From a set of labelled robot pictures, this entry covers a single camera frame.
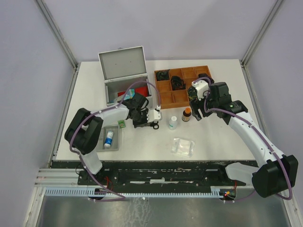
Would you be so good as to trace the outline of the rolled tie green pattern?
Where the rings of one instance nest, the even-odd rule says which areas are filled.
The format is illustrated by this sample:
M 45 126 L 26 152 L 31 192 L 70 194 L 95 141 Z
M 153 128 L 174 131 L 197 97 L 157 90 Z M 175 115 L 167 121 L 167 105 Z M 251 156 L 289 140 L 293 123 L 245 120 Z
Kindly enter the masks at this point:
M 169 80 L 169 70 L 156 71 L 155 75 L 157 81 Z

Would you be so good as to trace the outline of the blue cotton swab packet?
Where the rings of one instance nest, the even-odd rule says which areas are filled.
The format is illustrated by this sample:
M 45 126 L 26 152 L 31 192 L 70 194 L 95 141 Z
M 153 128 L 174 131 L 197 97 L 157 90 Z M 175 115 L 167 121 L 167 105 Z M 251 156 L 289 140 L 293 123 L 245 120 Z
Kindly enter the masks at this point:
M 134 89 L 129 89 L 127 92 L 119 92 L 118 97 L 116 99 L 117 102 L 120 102 L 121 100 L 127 100 L 132 98 L 135 95 L 135 90 Z

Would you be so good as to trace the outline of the black handled scissors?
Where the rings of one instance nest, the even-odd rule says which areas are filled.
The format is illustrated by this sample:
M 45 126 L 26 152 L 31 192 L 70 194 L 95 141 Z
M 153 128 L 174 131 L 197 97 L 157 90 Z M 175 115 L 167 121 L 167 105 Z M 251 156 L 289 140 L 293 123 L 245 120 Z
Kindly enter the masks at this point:
M 152 127 L 154 130 L 159 128 L 159 121 L 147 122 L 143 124 L 143 127 Z

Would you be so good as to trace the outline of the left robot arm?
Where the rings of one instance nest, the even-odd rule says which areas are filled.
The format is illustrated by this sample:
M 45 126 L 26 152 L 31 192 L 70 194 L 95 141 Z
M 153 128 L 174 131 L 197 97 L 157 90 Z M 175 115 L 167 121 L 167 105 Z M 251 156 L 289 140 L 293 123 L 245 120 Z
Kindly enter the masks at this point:
M 85 108 L 76 112 L 64 139 L 69 143 L 70 151 L 79 156 L 89 172 L 89 180 L 94 184 L 101 184 L 105 179 L 105 173 L 101 170 L 103 165 L 96 151 L 102 128 L 127 119 L 133 122 L 147 122 L 148 104 L 146 97 L 135 93 L 132 98 L 94 113 Z

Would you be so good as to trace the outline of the white gauze packet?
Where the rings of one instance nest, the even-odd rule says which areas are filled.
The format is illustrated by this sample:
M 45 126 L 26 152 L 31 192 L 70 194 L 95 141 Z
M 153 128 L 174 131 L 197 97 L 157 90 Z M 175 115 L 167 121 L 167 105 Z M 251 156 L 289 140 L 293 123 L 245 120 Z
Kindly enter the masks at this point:
M 174 138 L 171 152 L 182 157 L 192 157 L 194 152 L 195 142 L 182 138 Z

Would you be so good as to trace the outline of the brown bottle orange cap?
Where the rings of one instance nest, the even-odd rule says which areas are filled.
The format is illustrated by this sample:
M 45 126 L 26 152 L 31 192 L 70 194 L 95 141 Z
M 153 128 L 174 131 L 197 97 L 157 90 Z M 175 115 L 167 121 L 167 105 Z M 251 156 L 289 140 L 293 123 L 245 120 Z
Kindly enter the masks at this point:
M 188 122 L 190 120 L 190 116 L 191 116 L 191 109 L 189 107 L 187 107 L 182 114 L 182 121 L 184 122 Z

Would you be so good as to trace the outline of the rolled tie yellow blue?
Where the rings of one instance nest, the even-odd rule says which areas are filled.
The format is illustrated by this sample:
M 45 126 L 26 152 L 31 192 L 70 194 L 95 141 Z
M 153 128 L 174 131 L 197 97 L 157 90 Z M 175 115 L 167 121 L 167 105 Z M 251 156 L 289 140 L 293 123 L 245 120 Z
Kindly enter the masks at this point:
M 187 95 L 188 95 L 188 99 L 189 101 L 192 101 L 194 99 L 197 98 L 197 91 L 194 87 L 190 87 L 188 90 L 187 90 Z

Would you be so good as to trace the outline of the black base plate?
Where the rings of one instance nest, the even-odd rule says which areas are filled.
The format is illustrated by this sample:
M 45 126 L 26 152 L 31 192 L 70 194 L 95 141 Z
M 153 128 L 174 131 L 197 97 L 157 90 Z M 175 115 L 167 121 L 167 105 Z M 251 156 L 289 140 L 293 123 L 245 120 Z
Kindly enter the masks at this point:
M 82 169 L 78 185 L 104 186 L 115 192 L 177 192 L 210 190 L 212 186 L 238 187 L 244 182 L 228 178 L 225 168 L 232 161 L 105 161 L 90 176 Z

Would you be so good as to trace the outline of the wooden compartment tray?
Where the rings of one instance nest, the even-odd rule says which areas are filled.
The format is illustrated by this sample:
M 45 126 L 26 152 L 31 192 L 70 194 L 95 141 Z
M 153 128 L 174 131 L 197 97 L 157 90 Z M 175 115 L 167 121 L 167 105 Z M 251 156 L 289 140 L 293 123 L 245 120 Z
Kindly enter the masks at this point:
M 196 97 L 191 88 L 192 82 L 202 76 L 212 77 L 207 65 L 156 70 L 154 76 L 162 109 L 189 106 L 189 102 Z

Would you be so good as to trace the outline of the red first aid pouch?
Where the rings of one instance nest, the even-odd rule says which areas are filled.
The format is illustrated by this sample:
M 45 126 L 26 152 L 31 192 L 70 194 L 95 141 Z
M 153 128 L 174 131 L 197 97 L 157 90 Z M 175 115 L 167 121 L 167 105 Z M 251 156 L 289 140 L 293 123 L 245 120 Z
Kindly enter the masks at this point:
M 135 89 L 132 89 L 135 93 L 139 93 L 143 95 L 144 97 L 147 97 L 149 95 L 148 93 L 148 87 L 138 87 Z M 117 93 L 118 96 L 122 96 L 125 93 L 125 91 Z

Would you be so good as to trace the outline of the white blue bottle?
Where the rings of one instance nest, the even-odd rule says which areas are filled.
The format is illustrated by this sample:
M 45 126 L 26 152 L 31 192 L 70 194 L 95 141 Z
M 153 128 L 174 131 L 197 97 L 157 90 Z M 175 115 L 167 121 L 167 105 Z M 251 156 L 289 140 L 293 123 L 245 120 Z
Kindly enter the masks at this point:
M 107 132 L 107 135 L 106 135 L 106 138 L 105 138 L 105 141 L 104 141 L 104 148 L 105 148 L 105 149 L 111 147 L 111 145 L 112 145 L 112 140 L 113 140 L 113 135 L 114 135 L 114 132 L 113 132 L 113 131 L 108 131 L 108 132 Z

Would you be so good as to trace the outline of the small green packet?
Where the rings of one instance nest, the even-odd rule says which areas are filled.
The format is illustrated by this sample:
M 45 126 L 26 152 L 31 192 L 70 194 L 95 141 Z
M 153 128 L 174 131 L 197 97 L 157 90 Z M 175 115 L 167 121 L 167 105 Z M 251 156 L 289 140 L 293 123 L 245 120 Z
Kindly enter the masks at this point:
M 125 124 L 125 121 L 124 121 L 124 120 L 119 120 L 119 121 L 118 121 L 118 125 L 119 125 L 119 127 L 120 127 L 121 129 L 126 127 L 126 124 Z

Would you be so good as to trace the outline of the grey metal box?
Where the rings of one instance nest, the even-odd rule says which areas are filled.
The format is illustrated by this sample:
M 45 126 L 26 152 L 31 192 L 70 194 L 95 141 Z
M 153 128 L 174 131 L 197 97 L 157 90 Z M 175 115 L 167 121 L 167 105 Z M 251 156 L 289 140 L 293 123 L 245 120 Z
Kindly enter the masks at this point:
M 129 86 L 132 89 L 148 87 L 148 107 L 153 106 L 151 86 L 145 83 L 149 79 L 142 46 L 100 52 L 98 58 L 104 77 L 107 106 L 113 105 L 117 93 L 126 91 Z

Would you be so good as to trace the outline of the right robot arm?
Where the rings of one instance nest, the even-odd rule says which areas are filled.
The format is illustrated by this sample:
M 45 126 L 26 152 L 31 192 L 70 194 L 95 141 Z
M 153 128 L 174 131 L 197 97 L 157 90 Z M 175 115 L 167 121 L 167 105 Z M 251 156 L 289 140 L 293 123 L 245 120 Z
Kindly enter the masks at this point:
M 190 101 L 193 116 L 199 121 L 216 114 L 243 140 L 258 166 L 239 162 L 229 164 L 217 173 L 218 181 L 228 185 L 233 180 L 252 185 L 262 198 L 277 195 L 284 200 L 293 198 L 298 160 L 285 155 L 254 123 L 247 107 L 239 100 L 232 101 L 225 82 L 214 83 L 207 77 L 192 82 L 197 97 Z

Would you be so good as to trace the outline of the grey plastic insert tray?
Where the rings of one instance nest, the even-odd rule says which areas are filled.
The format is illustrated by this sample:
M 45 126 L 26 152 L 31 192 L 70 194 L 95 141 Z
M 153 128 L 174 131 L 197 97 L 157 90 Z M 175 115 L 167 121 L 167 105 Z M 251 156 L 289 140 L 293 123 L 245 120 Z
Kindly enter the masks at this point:
M 119 150 L 120 128 L 118 125 L 109 125 L 101 129 L 98 143 L 96 146 L 97 152 L 117 151 Z

